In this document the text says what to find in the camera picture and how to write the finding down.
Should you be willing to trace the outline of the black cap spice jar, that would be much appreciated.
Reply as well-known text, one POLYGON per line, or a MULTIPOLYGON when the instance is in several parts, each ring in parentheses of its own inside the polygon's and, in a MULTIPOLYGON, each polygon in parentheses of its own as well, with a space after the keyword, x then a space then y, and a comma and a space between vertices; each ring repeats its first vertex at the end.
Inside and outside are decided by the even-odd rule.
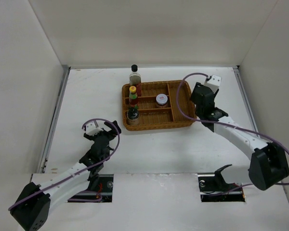
POLYGON ((140 119, 139 119, 139 111, 137 108, 135 107, 131 107, 128 111, 127 111, 127 123, 130 126, 137 126, 140 123, 140 119))

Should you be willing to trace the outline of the red chili sauce bottle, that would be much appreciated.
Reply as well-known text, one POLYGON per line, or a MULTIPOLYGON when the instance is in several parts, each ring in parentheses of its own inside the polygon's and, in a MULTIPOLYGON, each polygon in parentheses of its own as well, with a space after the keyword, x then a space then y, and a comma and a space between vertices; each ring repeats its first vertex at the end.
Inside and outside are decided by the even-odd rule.
POLYGON ((138 109, 138 95, 137 88, 135 86, 129 87, 129 105, 130 107, 138 109))

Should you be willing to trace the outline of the dark sauce bottle black cap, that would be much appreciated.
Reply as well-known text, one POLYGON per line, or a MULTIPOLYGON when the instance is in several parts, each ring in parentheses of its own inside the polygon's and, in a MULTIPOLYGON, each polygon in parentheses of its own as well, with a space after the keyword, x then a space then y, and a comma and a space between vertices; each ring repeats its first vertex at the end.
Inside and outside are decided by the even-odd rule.
POLYGON ((129 76, 129 81, 131 86, 136 87, 136 93, 138 97, 142 95, 142 83, 141 83, 141 75, 138 73, 138 66, 133 64, 131 66, 131 74, 129 76))

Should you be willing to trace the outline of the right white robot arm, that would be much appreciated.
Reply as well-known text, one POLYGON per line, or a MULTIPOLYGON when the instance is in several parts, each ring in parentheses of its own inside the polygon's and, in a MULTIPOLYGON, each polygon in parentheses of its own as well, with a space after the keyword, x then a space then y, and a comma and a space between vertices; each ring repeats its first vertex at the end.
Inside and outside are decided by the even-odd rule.
POLYGON ((264 191, 289 176, 284 149, 275 141, 268 142, 239 129, 238 124, 215 106, 217 94, 211 88, 196 83, 190 100, 202 125, 224 137, 250 160, 248 176, 252 184, 264 191))

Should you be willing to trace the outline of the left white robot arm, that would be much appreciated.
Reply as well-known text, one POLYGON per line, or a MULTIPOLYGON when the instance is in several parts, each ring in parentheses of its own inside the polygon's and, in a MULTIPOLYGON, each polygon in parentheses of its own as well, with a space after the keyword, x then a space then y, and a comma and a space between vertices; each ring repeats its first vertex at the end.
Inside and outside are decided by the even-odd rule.
POLYGON ((98 188, 99 172, 115 153, 113 139, 120 139, 121 129, 117 121, 102 119, 109 128, 105 130, 90 119, 82 125, 84 138, 93 142, 86 154, 71 168, 51 180, 27 184, 16 202, 8 209, 11 216, 26 231, 37 231, 47 221, 49 214, 82 191, 93 192, 98 188))

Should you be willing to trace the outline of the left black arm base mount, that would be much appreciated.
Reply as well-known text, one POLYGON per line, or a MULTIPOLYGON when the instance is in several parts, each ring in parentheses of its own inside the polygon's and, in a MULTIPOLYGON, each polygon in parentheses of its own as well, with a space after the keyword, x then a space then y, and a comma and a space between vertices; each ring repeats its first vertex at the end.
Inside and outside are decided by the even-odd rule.
POLYGON ((68 200, 69 203, 111 203, 113 198, 114 175, 99 175, 88 188, 68 200))

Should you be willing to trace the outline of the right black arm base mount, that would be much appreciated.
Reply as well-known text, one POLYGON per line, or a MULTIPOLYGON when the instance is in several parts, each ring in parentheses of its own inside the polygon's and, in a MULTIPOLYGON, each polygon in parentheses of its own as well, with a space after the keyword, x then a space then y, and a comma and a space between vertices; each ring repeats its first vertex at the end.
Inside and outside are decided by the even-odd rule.
POLYGON ((214 202, 245 202, 241 183, 226 183, 222 171, 230 167, 225 165, 212 173, 198 174, 200 199, 203 203, 214 202))

